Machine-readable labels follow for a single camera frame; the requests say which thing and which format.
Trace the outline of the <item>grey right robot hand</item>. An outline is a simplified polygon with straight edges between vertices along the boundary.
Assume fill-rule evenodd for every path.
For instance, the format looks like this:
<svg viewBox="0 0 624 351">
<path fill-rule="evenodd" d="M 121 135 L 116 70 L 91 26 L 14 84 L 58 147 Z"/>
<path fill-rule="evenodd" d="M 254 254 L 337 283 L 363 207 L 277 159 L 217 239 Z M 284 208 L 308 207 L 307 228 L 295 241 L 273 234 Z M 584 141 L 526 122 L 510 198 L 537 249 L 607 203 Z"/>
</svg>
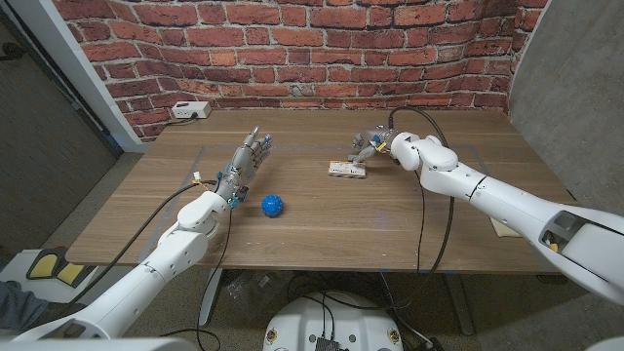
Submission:
<svg viewBox="0 0 624 351">
<path fill-rule="evenodd" d="M 352 163 L 363 163 L 377 153 L 389 153 L 391 143 L 399 132 L 384 126 L 361 131 L 353 138 L 353 147 L 357 149 L 355 154 L 347 156 Z"/>
</svg>

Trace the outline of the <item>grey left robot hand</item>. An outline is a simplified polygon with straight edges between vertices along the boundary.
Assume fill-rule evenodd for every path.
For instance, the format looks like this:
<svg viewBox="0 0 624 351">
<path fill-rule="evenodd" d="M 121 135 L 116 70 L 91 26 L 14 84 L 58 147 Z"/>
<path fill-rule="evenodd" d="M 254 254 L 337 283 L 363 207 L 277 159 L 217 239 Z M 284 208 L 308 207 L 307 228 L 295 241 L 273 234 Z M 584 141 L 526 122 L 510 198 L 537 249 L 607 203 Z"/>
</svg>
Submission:
<svg viewBox="0 0 624 351">
<path fill-rule="evenodd" d="M 214 192 L 229 203 L 236 198 L 242 200 L 245 187 L 254 179 L 256 171 L 270 154 L 271 146 L 271 136 L 259 136 L 258 127 L 255 127 L 236 149 Z"/>
</svg>

